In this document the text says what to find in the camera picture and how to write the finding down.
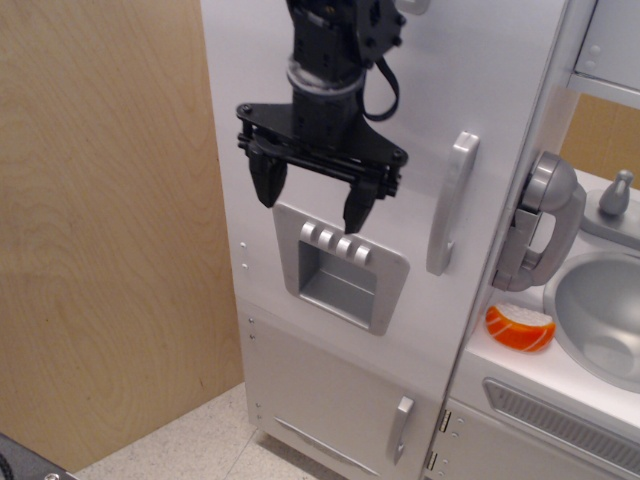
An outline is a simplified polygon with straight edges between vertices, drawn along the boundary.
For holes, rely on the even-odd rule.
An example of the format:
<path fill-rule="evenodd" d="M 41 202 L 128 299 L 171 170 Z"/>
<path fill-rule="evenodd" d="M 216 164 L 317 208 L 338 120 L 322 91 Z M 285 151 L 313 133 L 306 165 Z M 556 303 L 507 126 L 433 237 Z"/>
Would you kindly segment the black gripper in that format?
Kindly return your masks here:
<path fill-rule="evenodd" d="M 408 154 L 369 125 L 391 118 L 399 105 L 395 75 L 385 70 L 383 77 L 395 99 L 380 114 L 364 108 L 363 79 L 341 93 L 317 95 L 295 86 L 290 104 L 237 107 L 242 122 L 238 147 L 249 159 L 256 194 L 265 207 L 276 203 L 290 164 L 351 185 L 343 210 L 346 234 L 360 232 L 377 199 L 397 194 Z"/>

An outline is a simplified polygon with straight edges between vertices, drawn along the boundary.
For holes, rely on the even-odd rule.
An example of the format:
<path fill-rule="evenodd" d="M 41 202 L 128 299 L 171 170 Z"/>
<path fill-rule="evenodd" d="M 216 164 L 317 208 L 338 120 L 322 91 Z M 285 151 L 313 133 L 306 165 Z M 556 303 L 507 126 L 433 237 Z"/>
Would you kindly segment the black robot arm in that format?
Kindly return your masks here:
<path fill-rule="evenodd" d="M 259 201 L 278 200 L 289 166 L 346 182 L 344 230 L 361 230 L 374 203 L 394 196 L 408 161 L 405 150 L 372 128 L 398 106 L 371 114 L 364 105 L 368 71 L 376 67 L 393 94 L 396 76 L 384 56 L 402 43 L 405 17 L 391 1 L 290 1 L 294 27 L 287 79 L 289 104 L 241 104 L 238 146 L 249 161 Z"/>

